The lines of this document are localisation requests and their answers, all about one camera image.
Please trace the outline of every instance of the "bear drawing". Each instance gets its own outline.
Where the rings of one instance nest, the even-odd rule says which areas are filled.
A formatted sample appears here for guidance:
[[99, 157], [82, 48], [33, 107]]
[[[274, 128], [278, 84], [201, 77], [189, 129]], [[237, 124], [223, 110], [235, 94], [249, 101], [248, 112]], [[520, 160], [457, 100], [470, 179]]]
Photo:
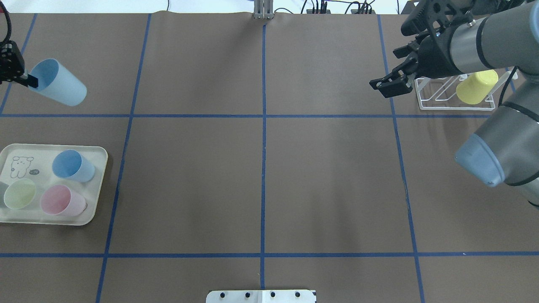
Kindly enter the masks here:
[[11, 177], [22, 178], [26, 176], [26, 171], [32, 164], [33, 157], [13, 157], [11, 162]]

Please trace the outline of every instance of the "blue tape line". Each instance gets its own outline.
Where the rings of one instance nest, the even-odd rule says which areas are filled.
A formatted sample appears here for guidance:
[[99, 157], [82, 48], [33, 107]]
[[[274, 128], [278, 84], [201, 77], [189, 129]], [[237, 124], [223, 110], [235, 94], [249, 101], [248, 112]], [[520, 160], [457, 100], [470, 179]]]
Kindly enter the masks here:
[[398, 115], [396, 118], [488, 118], [490, 115]]
[[[6, 118], [263, 118], [264, 115], [259, 114], [1, 114], [0, 117]], [[359, 114], [359, 115], [341, 115], [341, 114], [283, 114], [271, 115], [267, 114], [267, 119], [371, 119], [371, 118], [488, 118], [490, 115], [440, 115], [440, 114], [413, 114], [413, 115], [384, 115], [384, 114]]]
[[[24, 39], [23, 47], [20, 49], [20, 53], [24, 54], [24, 50], [26, 50], [26, 46], [28, 44], [28, 41], [30, 40], [30, 34], [32, 33], [33, 26], [36, 23], [37, 14], [34, 14], [34, 17], [32, 18], [32, 23], [30, 23], [30, 28], [28, 29], [28, 33], [26, 33], [26, 38]], [[9, 92], [11, 91], [11, 83], [8, 84], [8, 88], [5, 91], [4, 99], [2, 100], [2, 105], [0, 105], [0, 115], [2, 115], [2, 112], [4, 112], [4, 107], [6, 102], [8, 101]]]
[[6, 118], [128, 118], [129, 114], [2, 114]]
[[266, 24], [262, 26], [262, 176], [260, 207], [260, 289], [266, 288], [264, 254], [266, 252]]
[[134, 118], [262, 118], [256, 114], [134, 114]]
[[539, 256], [539, 251], [418, 252], [419, 257]]
[[[0, 258], [104, 258], [104, 253], [0, 253]], [[260, 258], [260, 253], [109, 253], [107, 258]], [[275, 252], [265, 258], [411, 258], [411, 257], [495, 257], [539, 256], [539, 251], [465, 251], [465, 252]]]
[[260, 258], [259, 253], [110, 253], [108, 258]]
[[414, 257], [413, 252], [307, 252], [307, 253], [267, 253], [266, 258], [376, 258]]
[[341, 114], [310, 114], [310, 115], [266, 115], [268, 118], [391, 118], [392, 115], [383, 114], [359, 114], [359, 115], [341, 115]]
[[146, 42], [148, 41], [148, 32], [150, 30], [150, 21], [151, 21], [151, 14], [148, 14], [148, 20], [146, 22], [146, 31], [144, 33], [144, 42], [142, 43], [142, 51], [140, 54], [140, 61], [139, 61], [139, 71], [137, 72], [136, 76], [136, 83], [135, 83], [135, 91], [133, 92], [133, 102], [131, 105], [131, 114], [129, 117], [129, 122], [127, 124], [127, 132], [126, 132], [126, 139], [123, 144], [123, 152], [122, 152], [122, 160], [120, 163], [120, 171], [118, 173], [118, 182], [116, 183], [116, 193], [114, 195], [114, 203], [112, 205], [112, 213], [110, 215], [110, 223], [108, 226], [108, 233], [107, 233], [107, 243], [105, 245], [105, 255], [103, 256], [103, 265], [101, 266], [101, 274], [99, 276], [99, 285], [98, 285], [98, 291], [97, 296], [95, 298], [95, 302], [99, 303], [101, 300], [101, 291], [103, 290], [103, 282], [105, 281], [105, 272], [107, 269], [107, 259], [108, 259], [108, 251], [110, 249], [110, 240], [112, 237], [112, 229], [114, 227], [114, 218], [116, 217], [116, 207], [118, 205], [118, 196], [120, 194], [120, 184], [122, 182], [122, 176], [123, 176], [123, 168], [125, 166], [126, 162], [126, 151], [127, 146], [129, 144], [129, 137], [131, 135], [131, 126], [133, 124], [133, 114], [135, 112], [135, 105], [136, 105], [136, 97], [137, 93], [139, 91], [139, 83], [140, 83], [140, 75], [142, 73], [142, 64], [144, 62], [144, 52], [146, 51]]
[[103, 258], [102, 253], [0, 253], [0, 258]]
[[[389, 68], [388, 68], [388, 61], [387, 61], [387, 57], [386, 57], [386, 53], [385, 53], [385, 42], [384, 42], [384, 33], [383, 33], [383, 29], [382, 29], [382, 19], [380, 18], [380, 15], [377, 15], [377, 18], [378, 18], [378, 30], [380, 32], [380, 43], [382, 45], [382, 55], [383, 55], [383, 58], [384, 58], [384, 68], [385, 68], [385, 73], [387, 74], [387, 73], [389, 73]], [[416, 275], [417, 275], [417, 284], [419, 286], [419, 297], [421, 299], [421, 303], [425, 303], [425, 293], [424, 293], [424, 290], [423, 290], [423, 280], [421, 278], [421, 268], [419, 266], [419, 257], [417, 256], [416, 232], [415, 232], [414, 227], [413, 227], [412, 208], [410, 206], [410, 196], [409, 196], [409, 193], [408, 193], [408, 184], [406, 182], [406, 171], [404, 170], [404, 160], [403, 160], [403, 155], [402, 155], [402, 149], [401, 149], [401, 146], [400, 146], [400, 137], [399, 137], [399, 130], [398, 130], [398, 125], [397, 125], [397, 116], [396, 116], [396, 113], [395, 113], [395, 104], [393, 102], [393, 98], [390, 98], [389, 102], [391, 104], [391, 114], [393, 115], [393, 128], [395, 130], [395, 140], [396, 140], [397, 152], [398, 152], [398, 156], [399, 156], [400, 174], [401, 174], [401, 177], [402, 177], [402, 180], [403, 180], [403, 183], [404, 183], [404, 191], [405, 191], [405, 194], [406, 194], [406, 206], [408, 208], [408, 224], [410, 226], [410, 236], [412, 238], [412, 248], [413, 248], [414, 254], [416, 254], [414, 256], [414, 262], [416, 264]]]

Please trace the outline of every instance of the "light blue cup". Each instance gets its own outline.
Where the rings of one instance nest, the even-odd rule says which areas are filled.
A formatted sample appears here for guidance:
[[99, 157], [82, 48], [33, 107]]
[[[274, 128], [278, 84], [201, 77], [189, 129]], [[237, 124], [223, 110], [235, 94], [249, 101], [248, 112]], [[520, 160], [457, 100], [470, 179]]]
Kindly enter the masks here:
[[86, 97], [86, 86], [56, 59], [39, 62], [30, 74], [38, 79], [38, 87], [28, 88], [47, 98], [75, 106]]
[[88, 182], [95, 174], [95, 167], [88, 159], [84, 158], [78, 151], [68, 149], [62, 151], [54, 161], [52, 161], [52, 172], [58, 178]]

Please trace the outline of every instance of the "tray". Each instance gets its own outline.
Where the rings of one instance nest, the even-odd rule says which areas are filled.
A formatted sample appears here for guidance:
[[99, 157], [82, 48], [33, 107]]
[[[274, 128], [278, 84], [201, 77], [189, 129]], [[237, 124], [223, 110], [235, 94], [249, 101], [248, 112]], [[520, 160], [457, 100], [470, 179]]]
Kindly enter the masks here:
[[[52, 173], [52, 161], [67, 149], [78, 151], [95, 166], [94, 177], [86, 182], [66, 180]], [[14, 157], [23, 159], [22, 163], [15, 162]], [[9, 209], [0, 199], [0, 222], [32, 223], [57, 225], [85, 225], [95, 215], [101, 185], [107, 165], [107, 151], [99, 146], [69, 146], [45, 144], [11, 144], [0, 152], [0, 182], [11, 185], [16, 180], [28, 178], [37, 186], [36, 198], [22, 209]], [[63, 184], [81, 194], [88, 204], [86, 210], [75, 217], [50, 216], [39, 207], [39, 199], [43, 192], [56, 184]]]

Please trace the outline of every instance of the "black cable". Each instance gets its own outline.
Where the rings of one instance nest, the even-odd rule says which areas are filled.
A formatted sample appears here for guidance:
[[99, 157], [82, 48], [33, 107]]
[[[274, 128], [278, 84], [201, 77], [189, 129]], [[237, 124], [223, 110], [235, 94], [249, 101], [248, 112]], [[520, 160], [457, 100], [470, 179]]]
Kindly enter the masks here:
[[4, 3], [2, 3], [2, 1], [0, 1], [0, 8], [2, 8], [2, 10], [4, 11], [4, 15], [5, 15], [5, 21], [7, 22], [8, 24], [8, 32], [5, 34], [5, 38], [4, 40], [0, 43], [0, 49], [4, 47], [4, 45], [9, 41], [9, 39], [11, 38], [11, 19], [9, 18], [9, 12], [8, 10], [5, 8], [4, 6]]
[[372, 13], [372, 5], [371, 4], [374, 3], [374, 1], [376, 1], [376, 0], [372, 0], [371, 2], [369, 2], [369, 7], [370, 7], [369, 13]]
[[301, 7], [301, 12], [300, 13], [303, 13], [303, 10], [305, 8], [305, 5], [307, 4], [307, 1], [308, 0], [305, 0], [305, 2], [303, 3], [303, 6]]
[[367, 3], [367, 0], [363, 2], [363, 4], [361, 5], [361, 9], [358, 10], [357, 13], [363, 13], [363, 14], [369, 13], [369, 3]]
[[273, 12], [277, 12], [278, 10], [285, 10], [285, 11], [293, 14], [293, 12], [291, 12], [288, 9], [285, 9], [285, 8], [278, 8], [278, 9], [274, 10]]
[[357, 2], [357, 1], [350, 2], [350, 1], [341, 1], [341, 0], [326, 0], [326, 2], [354, 3], [354, 2]]
[[346, 15], [346, 13], [348, 12], [348, 10], [350, 9], [350, 6], [352, 6], [352, 4], [356, 3], [357, 4], [357, 10], [359, 11], [360, 10], [360, 7], [361, 7], [361, 3], [359, 3], [358, 1], [354, 1], [354, 2], [349, 2], [350, 4], [348, 5], [348, 7], [346, 8], [346, 11], [344, 11], [344, 14]]
[[500, 101], [498, 102], [498, 107], [502, 105], [503, 102], [503, 96], [505, 95], [505, 91], [507, 90], [507, 87], [509, 86], [509, 83], [511, 83], [511, 80], [513, 79], [513, 76], [516, 73], [516, 70], [518, 70], [519, 67], [515, 66], [513, 67], [513, 70], [511, 71], [511, 74], [509, 74], [509, 78], [507, 78], [506, 83], [503, 85], [502, 93], [500, 94]]

